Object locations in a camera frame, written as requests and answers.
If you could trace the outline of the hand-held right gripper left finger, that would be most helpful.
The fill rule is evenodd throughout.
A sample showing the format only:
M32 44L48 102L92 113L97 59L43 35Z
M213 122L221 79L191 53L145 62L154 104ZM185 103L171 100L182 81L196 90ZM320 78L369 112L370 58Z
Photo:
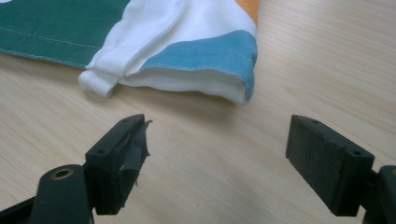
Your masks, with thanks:
M121 119L86 154L90 199L98 215L116 215L125 205L149 156L143 114Z

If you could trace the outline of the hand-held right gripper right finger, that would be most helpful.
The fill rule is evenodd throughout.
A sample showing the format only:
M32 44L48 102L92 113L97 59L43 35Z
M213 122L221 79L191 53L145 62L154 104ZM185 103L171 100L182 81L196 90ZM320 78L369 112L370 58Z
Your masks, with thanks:
M357 215L372 153L318 120L293 115L286 158L334 215Z

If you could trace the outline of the white tote bag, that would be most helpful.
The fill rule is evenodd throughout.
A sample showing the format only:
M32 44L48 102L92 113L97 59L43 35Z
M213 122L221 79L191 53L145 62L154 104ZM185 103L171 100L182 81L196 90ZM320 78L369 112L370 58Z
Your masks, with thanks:
M78 84L199 91L246 104L260 0L0 0L0 52L82 68Z

